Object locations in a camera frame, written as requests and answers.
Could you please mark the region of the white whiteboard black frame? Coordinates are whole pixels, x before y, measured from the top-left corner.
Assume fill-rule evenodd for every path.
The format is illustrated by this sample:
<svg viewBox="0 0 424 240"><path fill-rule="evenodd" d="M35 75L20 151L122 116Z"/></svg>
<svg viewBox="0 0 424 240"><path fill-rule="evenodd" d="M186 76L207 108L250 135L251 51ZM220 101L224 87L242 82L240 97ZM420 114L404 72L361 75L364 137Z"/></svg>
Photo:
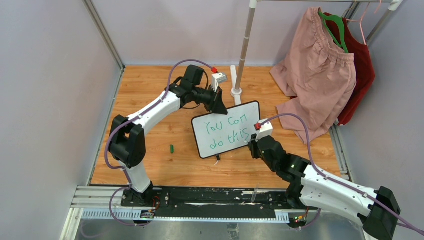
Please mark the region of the white whiteboard black frame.
<svg viewBox="0 0 424 240"><path fill-rule="evenodd" d="M247 146L254 125L261 119L260 103L250 101L227 109L228 114L208 113L192 118L198 155L206 159Z"/></svg>

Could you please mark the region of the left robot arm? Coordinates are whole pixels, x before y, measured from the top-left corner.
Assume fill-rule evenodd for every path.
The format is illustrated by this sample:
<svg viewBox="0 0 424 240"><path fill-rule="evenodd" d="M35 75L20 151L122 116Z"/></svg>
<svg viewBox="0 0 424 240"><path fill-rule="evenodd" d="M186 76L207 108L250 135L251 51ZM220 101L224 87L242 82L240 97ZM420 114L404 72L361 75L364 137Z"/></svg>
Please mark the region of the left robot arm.
<svg viewBox="0 0 424 240"><path fill-rule="evenodd" d="M227 81L227 75L215 67L210 70L212 78L208 78L202 67L189 65L183 76L168 81L155 101L127 117L117 115L113 119L104 156L118 161L116 168L124 172L128 181L124 193L129 194L127 199L136 205L152 206L159 198L154 194L154 185L143 164L147 152L146 135L153 127L189 103L204 105L208 113L228 114L220 87L220 83ZM200 86L203 78L206 78L206 87Z"/></svg>

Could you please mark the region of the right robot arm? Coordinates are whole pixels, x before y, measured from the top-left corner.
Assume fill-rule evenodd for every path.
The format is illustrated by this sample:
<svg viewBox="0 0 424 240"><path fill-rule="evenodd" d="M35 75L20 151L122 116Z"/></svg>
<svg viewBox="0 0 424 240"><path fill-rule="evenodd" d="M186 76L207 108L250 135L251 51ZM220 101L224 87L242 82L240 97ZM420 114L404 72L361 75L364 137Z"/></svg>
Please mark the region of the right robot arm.
<svg viewBox="0 0 424 240"><path fill-rule="evenodd" d="M311 161L287 153L271 136L259 140L253 134L248 148L254 159L261 159L289 187L286 204L292 209L318 208L344 217L377 240L391 240L398 224L394 216L401 209L392 190L356 185L335 176Z"/></svg>

